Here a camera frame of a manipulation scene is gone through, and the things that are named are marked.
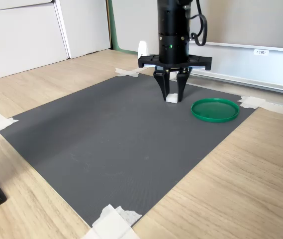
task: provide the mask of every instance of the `floor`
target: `floor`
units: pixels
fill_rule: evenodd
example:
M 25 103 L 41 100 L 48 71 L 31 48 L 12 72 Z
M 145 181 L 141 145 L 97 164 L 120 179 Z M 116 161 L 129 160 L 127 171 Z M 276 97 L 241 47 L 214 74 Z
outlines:
M 9 118 L 115 77 L 115 67 L 136 69 L 136 56 L 106 50 L 3 77 L 0 113 Z M 275 92 L 190 82 L 283 103 Z M 80 239 L 90 229 L 1 135 L 0 186 L 8 197 L 0 238 Z M 258 108 L 133 229 L 141 239 L 283 239 L 283 115 Z

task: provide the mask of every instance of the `small white label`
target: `small white label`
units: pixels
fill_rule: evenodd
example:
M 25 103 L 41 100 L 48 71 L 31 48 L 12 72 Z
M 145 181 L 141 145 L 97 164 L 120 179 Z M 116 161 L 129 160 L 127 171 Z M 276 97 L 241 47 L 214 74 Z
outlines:
M 259 49 L 254 50 L 254 55 L 268 56 L 269 53 L 270 53 L 269 50 L 259 50 Z

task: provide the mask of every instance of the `gray mat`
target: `gray mat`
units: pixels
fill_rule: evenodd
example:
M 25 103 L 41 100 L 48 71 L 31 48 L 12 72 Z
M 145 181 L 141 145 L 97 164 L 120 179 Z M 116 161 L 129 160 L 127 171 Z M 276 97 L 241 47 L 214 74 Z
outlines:
M 151 76 L 115 77 L 16 115 L 0 133 L 91 226 L 108 204 L 145 215 L 254 111 L 196 119 L 192 103 L 211 97 L 240 99 L 187 85 L 171 104 Z

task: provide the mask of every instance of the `black cable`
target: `black cable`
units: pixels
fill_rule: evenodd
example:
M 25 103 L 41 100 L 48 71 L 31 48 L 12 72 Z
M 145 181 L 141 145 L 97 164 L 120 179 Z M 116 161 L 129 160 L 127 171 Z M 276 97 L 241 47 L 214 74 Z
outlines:
M 197 7 L 197 12 L 198 14 L 202 15 L 202 11 L 201 11 L 201 5 L 200 5 L 200 0 L 196 0 L 196 7 Z M 200 18 L 200 23 L 201 23 L 201 28 L 199 33 L 197 34 L 197 36 L 199 37 L 203 31 L 203 20 Z
M 195 19 L 196 17 L 199 17 L 201 27 L 200 27 L 200 31 L 198 34 L 191 33 L 191 39 L 195 41 L 196 45 L 204 46 L 206 44 L 206 38 L 207 38 L 207 20 L 206 20 L 206 17 L 202 14 L 200 0 L 196 0 L 196 6 L 197 6 L 198 14 L 191 17 L 190 20 Z M 202 32 L 203 32 L 203 37 L 202 37 L 202 43 L 200 44 L 198 38 L 202 34 Z

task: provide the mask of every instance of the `green plastic lid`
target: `green plastic lid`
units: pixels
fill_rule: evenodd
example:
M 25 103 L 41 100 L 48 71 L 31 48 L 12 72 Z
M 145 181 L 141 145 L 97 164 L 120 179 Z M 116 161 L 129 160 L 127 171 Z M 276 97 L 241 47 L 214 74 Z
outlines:
M 232 101 L 221 98 L 207 98 L 194 102 L 191 111 L 200 120 L 222 123 L 235 119 L 240 110 L 238 105 Z

